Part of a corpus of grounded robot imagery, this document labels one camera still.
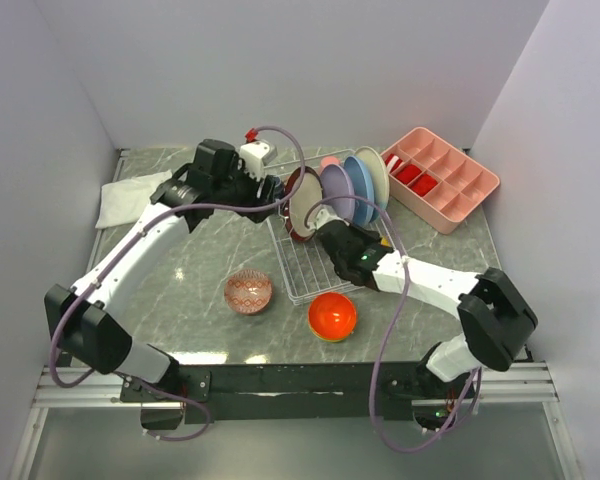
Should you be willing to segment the white wire dish rack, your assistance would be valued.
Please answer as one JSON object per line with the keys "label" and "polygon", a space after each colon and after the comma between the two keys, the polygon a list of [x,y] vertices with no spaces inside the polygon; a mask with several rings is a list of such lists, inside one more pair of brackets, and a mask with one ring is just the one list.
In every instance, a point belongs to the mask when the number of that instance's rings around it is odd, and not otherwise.
{"label": "white wire dish rack", "polygon": [[[334,156],[343,161],[353,154],[353,149],[323,152],[313,157],[306,157],[306,164],[318,172],[323,158]],[[283,183],[286,183],[291,173],[300,166],[299,160],[295,157],[296,154],[289,155],[284,158],[282,156],[278,157],[265,167],[265,173],[275,175]],[[281,267],[286,293],[294,305],[311,302],[317,295],[322,293],[336,291],[344,294],[362,288],[342,280],[336,275],[329,256],[315,237],[304,243],[298,242],[287,231],[285,222],[285,217],[281,213],[267,219],[269,232]],[[376,219],[364,228],[377,231],[382,240],[386,240],[392,246],[392,235],[382,218]]]}

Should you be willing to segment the lavender plate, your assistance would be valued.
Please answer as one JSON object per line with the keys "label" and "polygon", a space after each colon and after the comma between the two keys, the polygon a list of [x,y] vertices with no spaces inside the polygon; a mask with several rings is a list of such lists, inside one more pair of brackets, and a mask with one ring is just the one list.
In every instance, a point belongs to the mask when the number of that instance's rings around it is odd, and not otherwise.
{"label": "lavender plate", "polygon": [[339,164],[326,165],[320,173],[320,180],[324,197],[328,198],[325,204],[331,206],[339,217],[351,220],[356,202],[352,198],[353,184],[344,168]]}

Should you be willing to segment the dark red rimmed plate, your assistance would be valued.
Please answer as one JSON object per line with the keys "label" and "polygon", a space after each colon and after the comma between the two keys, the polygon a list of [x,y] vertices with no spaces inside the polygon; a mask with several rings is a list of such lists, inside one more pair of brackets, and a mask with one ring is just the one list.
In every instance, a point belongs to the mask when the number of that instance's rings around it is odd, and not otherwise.
{"label": "dark red rimmed plate", "polygon": [[291,237],[297,242],[306,242],[315,230],[305,224],[309,209],[323,198],[323,187],[318,173],[311,167],[305,168],[303,178],[300,178],[300,168],[296,168],[285,182],[284,194],[288,195],[299,183],[295,195],[284,205],[283,214],[287,218],[285,227]]}

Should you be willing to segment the cream and blue plate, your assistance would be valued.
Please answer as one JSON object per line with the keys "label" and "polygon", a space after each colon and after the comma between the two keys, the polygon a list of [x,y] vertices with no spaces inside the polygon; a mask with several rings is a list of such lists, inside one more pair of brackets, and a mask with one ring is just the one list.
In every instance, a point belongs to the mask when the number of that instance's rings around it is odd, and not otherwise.
{"label": "cream and blue plate", "polygon": [[382,209],[385,209],[388,205],[390,196],[390,183],[389,174],[383,158],[375,149],[368,146],[358,148],[354,152],[354,155],[360,159],[369,170],[374,187],[375,203]]}

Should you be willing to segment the pink plastic cup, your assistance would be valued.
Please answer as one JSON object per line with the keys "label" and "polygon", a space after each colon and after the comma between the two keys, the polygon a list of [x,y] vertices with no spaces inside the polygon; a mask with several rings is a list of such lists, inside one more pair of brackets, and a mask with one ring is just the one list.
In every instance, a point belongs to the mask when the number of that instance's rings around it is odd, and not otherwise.
{"label": "pink plastic cup", "polygon": [[329,165],[339,165],[340,159],[336,156],[325,156],[320,161],[320,168],[324,169]]}

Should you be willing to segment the dark blue ceramic mug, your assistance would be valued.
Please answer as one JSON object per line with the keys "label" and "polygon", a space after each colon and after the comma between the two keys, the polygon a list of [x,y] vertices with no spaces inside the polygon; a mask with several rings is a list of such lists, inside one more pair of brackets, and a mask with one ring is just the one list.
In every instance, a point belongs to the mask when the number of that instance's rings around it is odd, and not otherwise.
{"label": "dark blue ceramic mug", "polygon": [[285,184],[282,180],[276,179],[273,188],[273,199],[280,200],[285,196]]}

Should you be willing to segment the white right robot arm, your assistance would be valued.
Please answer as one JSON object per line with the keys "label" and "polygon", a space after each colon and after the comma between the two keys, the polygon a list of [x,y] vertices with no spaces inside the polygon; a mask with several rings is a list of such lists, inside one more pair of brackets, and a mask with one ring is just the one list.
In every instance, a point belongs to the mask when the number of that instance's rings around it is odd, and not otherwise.
{"label": "white right robot arm", "polygon": [[338,217],[317,221],[316,237],[341,279],[406,294],[459,320],[462,332],[431,347],[407,381],[427,397],[442,397],[458,377],[480,367],[507,371],[537,328],[537,316],[500,269],[466,272],[417,260]]}

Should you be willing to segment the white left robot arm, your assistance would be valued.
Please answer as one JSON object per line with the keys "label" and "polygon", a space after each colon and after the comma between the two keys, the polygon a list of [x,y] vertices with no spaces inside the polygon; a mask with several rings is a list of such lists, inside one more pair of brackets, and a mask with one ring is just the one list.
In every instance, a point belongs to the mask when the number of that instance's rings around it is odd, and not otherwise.
{"label": "white left robot arm", "polygon": [[156,401],[181,394],[179,362],[135,339],[117,321],[144,278],[173,246],[223,206],[254,223],[278,209],[281,183],[265,172],[275,146],[251,138],[239,148],[203,140],[192,161],[168,174],[123,239],[87,274],[69,287],[52,286],[44,297],[51,334],[49,367],[60,379],[56,360],[66,352],[92,371],[119,373],[144,381]]}

